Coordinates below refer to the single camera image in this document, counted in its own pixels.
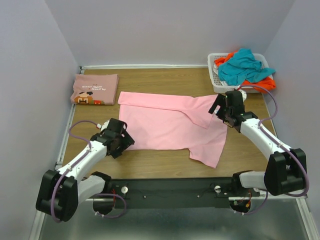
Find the bright pink t shirt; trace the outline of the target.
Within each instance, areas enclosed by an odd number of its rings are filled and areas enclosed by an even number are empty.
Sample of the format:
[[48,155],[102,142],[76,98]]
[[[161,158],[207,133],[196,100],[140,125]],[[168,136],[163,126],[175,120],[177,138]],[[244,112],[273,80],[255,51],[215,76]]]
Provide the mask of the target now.
[[217,95],[199,97],[122,91],[119,119],[134,139],[129,150],[189,150],[189,157],[216,168],[227,126],[209,110]]

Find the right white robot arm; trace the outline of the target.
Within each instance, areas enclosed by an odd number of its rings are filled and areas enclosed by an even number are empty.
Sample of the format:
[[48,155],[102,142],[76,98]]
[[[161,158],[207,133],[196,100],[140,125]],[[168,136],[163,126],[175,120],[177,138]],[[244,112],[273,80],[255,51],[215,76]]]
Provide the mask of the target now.
[[306,154],[280,141],[251,111],[245,110],[244,96],[239,90],[218,94],[208,111],[238,133],[247,137],[267,160],[265,171],[247,170],[232,176],[230,191],[241,196],[256,188],[273,196],[305,196],[310,188]]

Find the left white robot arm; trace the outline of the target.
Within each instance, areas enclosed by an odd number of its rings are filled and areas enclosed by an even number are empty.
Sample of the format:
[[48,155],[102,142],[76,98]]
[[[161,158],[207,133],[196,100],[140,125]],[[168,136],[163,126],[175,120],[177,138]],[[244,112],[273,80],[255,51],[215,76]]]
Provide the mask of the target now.
[[57,223],[69,221],[78,205],[92,197],[110,197],[125,202],[113,189],[109,175],[102,172],[86,175],[105,157],[120,157],[135,141],[127,132],[128,125],[124,121],[110,118],[96,127],[99,132],[85,140],[85,148],[73,160],[57,170],[47,170],[42,176],[35,208],[50,215]]

